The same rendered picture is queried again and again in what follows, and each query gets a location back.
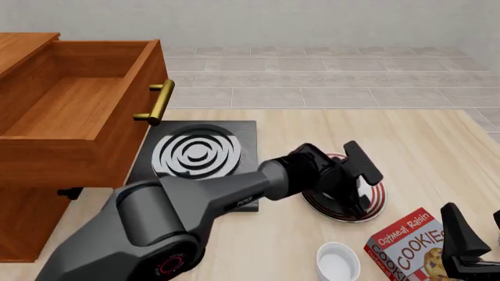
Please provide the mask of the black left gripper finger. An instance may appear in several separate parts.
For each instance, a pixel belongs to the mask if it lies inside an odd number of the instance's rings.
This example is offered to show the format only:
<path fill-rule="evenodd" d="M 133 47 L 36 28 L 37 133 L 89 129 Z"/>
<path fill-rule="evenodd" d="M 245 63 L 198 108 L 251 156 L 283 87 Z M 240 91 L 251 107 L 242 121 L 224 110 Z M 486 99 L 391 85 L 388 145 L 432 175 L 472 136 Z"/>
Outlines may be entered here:
<path fill-rule="evenodd" d="M 356 219 L 367 216 L 367 209 L 370 207 L 370 199 L 367 196 L 354 197 L 348 205 L 348 210 Z"/>

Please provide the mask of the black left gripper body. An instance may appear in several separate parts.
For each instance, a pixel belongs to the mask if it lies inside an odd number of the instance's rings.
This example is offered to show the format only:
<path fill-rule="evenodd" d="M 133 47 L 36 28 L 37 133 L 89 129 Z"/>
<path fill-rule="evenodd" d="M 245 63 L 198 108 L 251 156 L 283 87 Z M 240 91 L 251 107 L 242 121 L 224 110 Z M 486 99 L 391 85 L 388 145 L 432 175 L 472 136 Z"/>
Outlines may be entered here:
<path fill-rule="evenodd" d="M 343 205 L 358 205 L 359 197 L 359 177 L 361 172 L 350 162 L 333 163 L 333 186 L 327 194 L 335 201 Z"/>

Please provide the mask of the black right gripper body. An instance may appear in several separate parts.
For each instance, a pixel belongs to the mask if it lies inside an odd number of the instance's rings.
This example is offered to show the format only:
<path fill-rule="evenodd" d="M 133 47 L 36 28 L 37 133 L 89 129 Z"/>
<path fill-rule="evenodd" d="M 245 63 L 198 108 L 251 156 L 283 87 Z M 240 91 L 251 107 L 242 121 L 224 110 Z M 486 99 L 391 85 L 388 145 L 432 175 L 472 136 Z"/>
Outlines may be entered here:
<path fill-rule="evenodd" d="M 500 281 L 500 261 L 444 254 L 444 267 L 448 278 L 462 281 Z"/>

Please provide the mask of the glossy black bowl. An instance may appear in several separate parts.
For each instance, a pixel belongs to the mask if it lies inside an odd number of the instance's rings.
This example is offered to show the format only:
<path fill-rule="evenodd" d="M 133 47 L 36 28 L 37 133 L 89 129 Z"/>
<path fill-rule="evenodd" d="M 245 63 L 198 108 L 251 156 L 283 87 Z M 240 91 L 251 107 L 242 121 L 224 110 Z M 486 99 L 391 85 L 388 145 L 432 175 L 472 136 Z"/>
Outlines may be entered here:
<path fill-rule="evenodd" d="M 359 177 L 359 196 L 367 196 L 370 199 L 371 189 L 372 186 L 367 184 L 362 177 Z M 369 217 L 369 208 L 367 209 L 366 217 L 356 219 L 348 210 L 348 205 L 343 205 L 342 203 L 335 201 L 328 194 L 320 193 L 319 191 L 308 190 L 303 192 L 301 195 L 310 207 L 329 219 L 337 219 L 342 222 L 361 222 Z"/>

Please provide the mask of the white plate with red rings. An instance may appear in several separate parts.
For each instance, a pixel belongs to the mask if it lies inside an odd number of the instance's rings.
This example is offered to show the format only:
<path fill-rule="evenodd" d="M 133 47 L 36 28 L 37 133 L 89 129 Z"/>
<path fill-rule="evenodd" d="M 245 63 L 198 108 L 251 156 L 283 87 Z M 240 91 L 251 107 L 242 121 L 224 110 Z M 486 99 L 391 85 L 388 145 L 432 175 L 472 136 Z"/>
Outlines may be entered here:
<path fill-rule="evenodd" d="M 327 191 L 330 189 L 329 186 L 322 186 L 322 190 L 320 190 L 320 193 L 327 193 Z M 371 219 L 375 219 L 386 207 L 387 201 L 388 201 L 388 194 L 387 191 L 382 184 L 382 182 L 379 182 L 376 186 L 372 186 L 372 189 L 370 191 L 371 195 L 371 201 L 372 203 L 370 204 L 370 208 L 368 209 L 368 214 L 369 217 L 368 219 L 365 219 L 361 222 L 367 222 Z"/>

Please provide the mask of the flat black stove plate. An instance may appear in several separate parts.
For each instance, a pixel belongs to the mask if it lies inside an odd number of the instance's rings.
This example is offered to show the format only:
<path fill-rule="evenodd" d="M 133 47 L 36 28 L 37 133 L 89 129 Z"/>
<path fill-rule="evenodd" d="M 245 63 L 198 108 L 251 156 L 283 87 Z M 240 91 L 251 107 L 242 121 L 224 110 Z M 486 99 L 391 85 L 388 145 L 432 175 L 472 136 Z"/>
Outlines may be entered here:
<path fill-rule="evenodd" d="M 149 128 L 126 184 L 164 176 L 207 180 L 258 165 L 256 121 L 162 121 Z"/>

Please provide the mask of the wooden cabinet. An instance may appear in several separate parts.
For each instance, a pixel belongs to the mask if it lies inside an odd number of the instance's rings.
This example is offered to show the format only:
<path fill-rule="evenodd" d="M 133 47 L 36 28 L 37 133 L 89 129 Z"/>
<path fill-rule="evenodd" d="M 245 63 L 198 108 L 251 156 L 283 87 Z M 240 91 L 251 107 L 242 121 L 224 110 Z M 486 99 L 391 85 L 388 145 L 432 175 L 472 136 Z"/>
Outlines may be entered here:
<path fill-rule="evenodd" d="M 9 135 L 61 77 L 51 56 L 56 32 L 0 32 L 0 262 L 35 261 L 70 201 L 42 163 L 55 142 Z"/>

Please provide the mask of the red cookie box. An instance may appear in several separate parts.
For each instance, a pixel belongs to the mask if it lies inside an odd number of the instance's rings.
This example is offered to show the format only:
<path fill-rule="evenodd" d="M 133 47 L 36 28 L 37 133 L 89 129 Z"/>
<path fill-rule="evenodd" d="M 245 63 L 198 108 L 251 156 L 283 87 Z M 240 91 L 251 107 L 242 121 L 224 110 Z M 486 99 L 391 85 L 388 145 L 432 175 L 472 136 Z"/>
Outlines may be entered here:
<path fill-rule="evenodd" d="M 442 260 L 442 224 L 419 208 L 372 235 L 364 250 L 390 281 L 457 281 Z"/>

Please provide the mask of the small white ramekin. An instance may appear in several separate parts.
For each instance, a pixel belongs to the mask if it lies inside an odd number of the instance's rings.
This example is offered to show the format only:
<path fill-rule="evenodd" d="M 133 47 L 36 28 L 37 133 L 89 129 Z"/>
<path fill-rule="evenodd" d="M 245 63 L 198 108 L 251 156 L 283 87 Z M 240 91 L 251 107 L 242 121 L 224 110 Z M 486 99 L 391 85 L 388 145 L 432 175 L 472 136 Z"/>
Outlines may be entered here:
<path fill-rule="evenodd" d="M 316 253 L 316 273 L 320 281 L 357 281 L 360 271 L 359 258 L 347 245 L 325 243 Z"/>

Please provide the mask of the open wooden drawer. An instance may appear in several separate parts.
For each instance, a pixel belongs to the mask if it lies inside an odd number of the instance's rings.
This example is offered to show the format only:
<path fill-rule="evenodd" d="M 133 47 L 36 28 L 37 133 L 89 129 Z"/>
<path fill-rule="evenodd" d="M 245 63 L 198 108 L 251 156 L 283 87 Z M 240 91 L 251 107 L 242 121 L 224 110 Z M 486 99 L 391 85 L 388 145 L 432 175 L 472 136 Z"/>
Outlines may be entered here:
<path fill-rule="evenodd" d="M 52 41 L 0 75 L 0 187 L 118 187 L 167 78 L 152 41 Z"/>

